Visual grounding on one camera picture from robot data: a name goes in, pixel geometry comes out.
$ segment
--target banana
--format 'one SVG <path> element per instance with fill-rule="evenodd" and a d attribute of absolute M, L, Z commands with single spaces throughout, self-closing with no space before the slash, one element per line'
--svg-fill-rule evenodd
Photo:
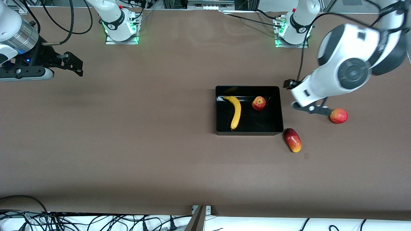
<path fill-rule="evenodd" d="M 234 130 L 238 126 L 241 116 L 241 104 L 235 96 L 224 96 L 223 99 L 228 100 L 234 106 L 234 116 L 231 121 L 231 130 Z"/>

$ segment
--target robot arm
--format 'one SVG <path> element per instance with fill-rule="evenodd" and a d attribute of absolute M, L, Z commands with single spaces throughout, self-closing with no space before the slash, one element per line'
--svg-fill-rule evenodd
<path fill-rule="evenodd" d="M 279 36 L 290 44 L 303 43 L 310 24 L 319 12 L 318 0 L 299 0 L 296 10 L 286 14 L 286 25 Z"/>
<path fill-rule="evenodd" d="M 383 8 L 378 30 L 352 24 L 337 26 L 321 42 L 317 55 L 320 67 L 302 81 L 284 82 L 296 99 L 295 109 L 328 115 L 330 110 L 316 105 L 316 101 L 355 91 L 366 84 L 371 74 L 388 73 L 403 62 L 409 2 L 377 3 Z"/>
<path fill-rule="evenodd" d="M 135 12 L 120 9 L 115 0 L 87 2 L 99 13 L 112 40 L 124 41 L 136 33 Z M 70 52 L 58 54 L 52 46 L 46 46 L 46 42 L 32 24 L 0 0 L 0 81 L 51 79 L 54 76 L 51 67 L 83 76 L 80 59 Z"/>
<path fill-rule="evenodd" d="M 115 0 L 86 0 L 99 13 L 104 28 L 111 39 L 124 41 L 137 32 L 136 13 L 120 9 Z"/>

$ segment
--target black cable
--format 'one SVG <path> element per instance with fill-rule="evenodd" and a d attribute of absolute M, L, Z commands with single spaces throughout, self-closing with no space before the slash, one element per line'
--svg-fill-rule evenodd
<path fill-rule="evenodd" d="M 120 220 L 121 220 L 122 218 L 124 218 L 124 217 L 125 217 L 125 215 L 124 215 L 123 217 L 118 217 L 118 220 L 116 220 L 115 222 L 113 222 L 113 224 L 107 229 L 107 231 L 110 231 L 111 228 L 114 226 L 114 224 L 117 223 L 117 222 L 120 223 L 120 224 L 125 225 L 126 228 L 127 228 L 126 230 L 128 230 L 128 225 L 120 221 Z"/>
<path fill-rule="evenodd" d="M 129 229 L 129 231 L 133 231 L 134 227 L 135 227 L 140 221 L 142 221 L 142 219 L 140 219 L 140 220 L 138 220 L 137 222 L 135 222 L 135 223 L 133 224 L 133 226 Z"/>
<path fill-rule="evenodd" d="M 63 41 L 59 42 L 60 45 L 66 43 L 66 42 L 70 39 L 70 37 L 72 36 L 72 33 L 73 33 L 73 27 L 74 27 L 74 7 L 73 7 L 73 0 L 69 0 L 69 3 L 70 3 L 70 11 L 71 11 L 71 14 L 72 14 L 72 21 L 71 21 L 71 24 L 70 24 L 70 31 L 69 31 L 69 34 L 67 35 L 67 37 L 66 37 Z"/>
<path fill-rule="evenodd" d="M 133 222 L 134 222 L 133 226 L 128 231 L 133 231 L 134 226 L 136 226 L 136 224 L 138 223 L 138 221 L 136 222 L 136 219 L 134 218 L 134 216 L 133 216 Z"/>
<path fill-rule="evenodd" d="M 339 229 L 338 229 L 335 225 L 333 225 L 333 224 L 328 227 L 328 231 L 332 231 L 331 228 L 333 228 L 333 227 L 334 227 L 337 231 L 339 231 Z"/>
<path fill-rule="evenodd" d="M 132 18 L 132 20 L 140 17 L 140 16 L 143 14 L 143 11 L 144 11 L 144 8 L 142 8 L 141 11 L 140 11 L 140 13 L 139 13 L 135 18 Z"/>
<path fill-rule="evenodd" d="M 380 5 L 378 5 L 378 4 L 376 4 L 375 2 L 370 1 L 370 0 L 363 0 L 363 1 L 364 1 L 364 2 L 368 2 L 369 4 L 371 4 L 371 5 L 375 6 L 375 7 L 377 7 L 377 9 L 378 9 L 378 11 L 379 11 L 379 12 L 381 11 L 381 6 L 380 6 Z"/>
<path fill-rule="evenodd" d="M 300 68 L 298 69 L 297 81 L 300 80 L 301 69 L 302 69 L 302 62 L 303 62 L 303 60 L 304 60 L 304 47 L 305 47 L 305 41 L 307 40 L 308 32 L 310 31 L 310 28 L 312 27 L 312 25 L 314 25 L 314 22 L 315 22 L 317 19 L 321 18 L 321 17 L 324 16 L 324 15 L 330 15 L 330 14 L 331 14 L 331 15 L 336 15 L 336 16 L 339 16 L 339 17 L 342 17 L 342 18 L 345 18 L 345 19 L 348 19 L 348 20 L 351 20 L 351 21 L 356 22 L 356 23 L 358 23 L 358 24 L 360 24 L 360 25 L 362 25 L 362 26 L 364 26 L 364 27 L 374 29 L 374 27 L 372 27 L 372 26 L 370 26 L 370 25 L 368 25 L 368 24 L 366 24 L 366 23 L 364 23 L 364 22 L 362 22 L 362 21 L 360 21 L 360 20 L 357 20 L 357 19 L 355 19 L 355 18 L 351 18 L 351 17 L 345 16 L 345 15 L 343 15 L 343 14 L 339 14 L 339 13 L 331 13 L 331 12 L 329 12 L 329 13 L 320 14 L 320 15 L 318 15 L 317 17 L 315 17 L 314 20 L 313 20 L 313 22 L 308 26 L 309 29 L 308 29 L 307 32 L 305 33 L 304 42 L 302 43 Z"/>
<path fill-rule="evenodd" d="M 25 230 L 25 226 L 26 226 L 27 224 L 30 226 L 31 231 L 34 231 L 34 230 L 33 230 L 33 224 L 31 224 L 30 221 L 27 219 L 27 217 L 24 215 L 25 212 L 14 211 L 14 210 L 9 210 L 8 212 L 20 214 L 20 216 L 22 216 L 22 217 L 24 218 L 25 223 L 23 223 L 23 225 L 20 227 L 20 229 L 19 229 L 18 231 L 24 231 L 24 230 Z"/>
<path fill-rule="evenodd" d="M 89 13 L 89 15 L 90 15 L 90 26 L 89 26 L 89 28 L 88 28 L 86 31 L 83 31 L 83 32 L 72 32 L 72 34 L 74 34 L 74 35 L 83 35 L 83 34 L 89 32 L 89 31 L 91 30 L 91 28 L 93 27 L 93 15 L 91 14 L 90 6 L 88 5 L 88 3 L 87 3 L 86 0 L 83 0 L 83 1 L 84 1 L 85 5 L 87 6 L 88 13 Z M 43 5 L 43 9 L 44 9 L 44 11 L 46 12 L 47 16 L 52 20 L 52 22 L 53 22 L 56 26 L 58 26 L 60 29 L 62 29 L 63 31 L 65 31 L 65 32 L 70 32 L 69 30 L 67 30 L 66 28 L 62 27 L 60 24 L 58 24 L 58 23 L 54 20 L 54 18 L 53 18 L 53 17 L 50 15 L 50 13 L 48 12 L 47 7 L 46 7 L 45 4 L 44 4 L 44 0 L 40 0 L 40 2 L 41 2 L 41 4 Z"/>
<path fill-rule="evenodd" d="M 90 223 L 89 223 L 88 226 L 87 226 L 87 231 L 89 231 L 91 224 L 93 224 L 94 220 L 97 219 L 98 217 L 99 217 L 99 216 L 93 218 L 93 219 L 90 221 Z"/>
<path fill-rule="evenodd" d="M 275 19 L 276 17 L 271 17 L 270 15 L 266 14 L 264 11 L 260 10 L 260 9 L 256 9 L 254 10 L 255 12 L 260 12 L 262 13 L 265 17 L 270 18 L 270 19 Z"/>
<path fill-rule="evenodd" d="M 82 223 L 73 223 L 73 222 L 65 219 L 65 217 L 61 218 L 56 214 L 55 215 L 39 214 L 39 215 L 34 216 L 33 218 L 36 218 L 36 217 L 39 218 L 40 222 L 41 222 L 41 218 L 44 218 L 44 224 L 40 224 L 39 222 L 37 222 L 37 220 L 35 220 L 35 221 L 41 226 L 42 229 L 44 229 L 42 226 L 48 227 L 48 231 L 50 231 L 50 230 L 64 231 L 65 228 L 70 229 L 72 231 L 80 231 L 80 229 L 76 226 L 76 224 L 87 225 L 87 224 L 82 224 Z M 69 225 L 73 226 L 76 229 L 65 226 L 65 224 L 69 224 Z"/>
<path fill-rule="evenodd" d="M 191 216 L 191 215 L 188 215 L 188 216 L 175 217 L 175 218 L 173 218 L 173 220 L 175 220 L 175 219 L 180 219 L 180 218 L 184 218 L 184 217 L 192 217 L 192 216 Z M 167 224 L 167 223 L 170 222 L 170 221 L 171 221 L 171 220 L 168 220 L 168 221 L 165 221 L 165 222 L 161 223 L 159 226 L 155 227 L 152 231 L 155 231 L 155 230 L 158 229 L 158 228 L 160 228 L 160 230 L 161 230 L 161 227 L 162 227 L 163 225 Z"/>
<path fill-rule="evenodd" d="M 309 218 L 307 218 L 307 219 L 305 220 L 305 222 L 304 222 L 304 224 L 302 225 L 300 231 L 304 231 L 305 226 L 307 225 L 307 222 L 308 222 L 308 221 L 309 221 Z"/>
<path fill-rule="evenodd" d="M 326 104 L 327 100 L 328 100 L 328 97 L 325 97 L 323 99 L 323 102 L 321 103 L 321 107 L 323 107 Z"/>
<path fill-rule="evenodd" d="M 377 22 L 379 22 L 381 20 L 381 18 L 382 17 L 378 16 L 378 18 L 373 23 L 371 23 L 370 26 L 374 26 Z"/>
<path fill-rule="evenodd" d="M 271 23 L 260 22 L 260 21 L 257 21 L 257 20 L 253 20 L 253 19 L 249 19 L 249 18 L 244 18 L 244 17 L 237 16 L 237 15 L 232 15 L 232 14 L 228 14 L 228 15 L 230 15 L 230 16 L 232 16 L 232 17 L 236 17 L 236 18 L 242 18 L 242 19 L 245 19 L 245 20 L 248 20 L 248 21 L 251 21 L 251 22 L 255 22 L 255 23 L 261 23 L 261 24 L 264 24 L 264 25 L 270 25 L 270 26 L 274 26 L 274 27 L 278 27 L 278 28 L 281 27 L 280 25 L 274 25 L 274 24 L 271 24 Z"/>
<path fill-rule="evenodd" d="M 72 222 L 62 222 L 62 224 L 70 224 L 70 225 L 91 225 L 91 224 L 94 224 L 94 223 L 100 222 L 100 221 L 102 221 L 102 220 L 106 219 L 107 217 L 108 217 L 108 216 L 106 216 L 106 217 L 104 217 L 104 218 L 102 218 L 102 219 L 100 219 L 100 220 L 97 220 L 97 221 L 95 221 L 95 222 L 93 222 L 93 220 L 92 220 L 92 222 L 90 222 L 89 224 L 83 224 L 83 223 L 72 223 Z"/>
<path fill-rule="evenodd" d="M 36 22 L 36 24 L 37 24 L 37 33 L 40 34 L 41 26 L 40 26 L 40 23 L 39 23 L 39 21 L 37 20 L 36 16 L 34 16 L 33 12 L 31 12 L 30 7 L 28 7 L 28 5 L 27 5 L 26 0 L 20 0 L 20 2 L 22 2 L 22 3 L 24 4 L 24 6 L 26 7 L 27 11 L 30 13 L 31 17 L 32 17 L 32 18 L 34 19 L 34 21 Z"/>
<path fill-rule="evenodd" d="M 175 226 L 173 216 L 170 215 L 170 231 L 176 230 L 177 227 Z"/>
<path fill-rule="evenodd" d="M 43 208 L 43 210 L 44 210 L 45 212 L 47 212 L 47 209 L 46 209 L 46 207 L 44 206 L 44 204 L 43 204 L 41 201 L 39 201 L 37 198 L 33 197 L 33 196 L 28 196 L 28 195 L 5 196 L 5 197 L 3 197 L 3 198 L 0 198 L 0 201 L 1 201 L 1 200 L 4 200 L 4 199 L 7 199 L 7 198 L 16 198 L 16 197 L 20 197 L 20 198 L 30 198 L 30 199 L 32 199 L 32 200 L 35 200 L 35 201 Z"/>
<path fill-rule="evenodd" d="M 367 219 L 364 219 L 364 220 L 361 222 L 360 231 L 363 231 L 363 225 L 364 225 L 364 223 L 365 223 L 366 220 L 367 220 Z"/>
<path fill-rule="evenodd" d="M 103 231 L 103 229 L 104 229 L 106 226 L 108 226 L 109 224 L 111 224 L 111 222 L 113 222 L 114 219 L 116 219 L 116 218 L 111 219 L 106 225 L 104 225 L 104 226 L 100 229 L 100 231 Z"/>
<path fill-rule="evenodd" d="M 361 222 L 360 231 L 363 231 L 363 225 L 364 225 L 364 223 L 365 223 L 366 220 L 367 220 L 367 219 L 364 219 L 364 220 Z M 339 231 L 339 229 L 338 229 L 335 225 L 333 225 L 333 224 L 328 227 L 328 231 L 332 231 L 331 228 L 335 228 L 337 231 Z"/>

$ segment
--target red apple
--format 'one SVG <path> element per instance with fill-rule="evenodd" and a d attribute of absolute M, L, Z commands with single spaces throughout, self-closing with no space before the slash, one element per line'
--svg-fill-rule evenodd
<path fill-rule="evenodd" d="M 267 104 L 267 101 L 262 96 L 257 96 L 251 103 L 253 108 L 257 111 L 261 111 Z"/>
<path fill-rule="evenodd" d="M 292 128 L 287 128 L 284 131 L 284 140 L 292 152 L 301 151 L 302 143 L 298 134 Z"/>
<path fill-rule="evenodd" d="M 331 120 L 331 122 L 333 122 L 335 124 L 342 124 L 345 121 L 347 121 L 347 119 L 348 119 L 348 113 L 347 113 L 346 110 L 344 110 L 342 108 L 334 109 L 331 112 L 330 120 Z"/>

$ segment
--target black plastic bin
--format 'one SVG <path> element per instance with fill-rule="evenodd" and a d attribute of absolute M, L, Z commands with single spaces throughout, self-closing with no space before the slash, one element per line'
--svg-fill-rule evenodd
<path fill-rule="evenodd" d="M 240 122 L 234 131 L 230 129 L 234 107 L 223 100 L 224 96 L 235 96 L 241 103 Z M 267 101 L 261 111 L 254 110 L 251 105 L 257 96 Z M 217 135 L 273 136 L 284 130 L 280 90 L 277 86 L 217 86 L 215 103 Z"/>

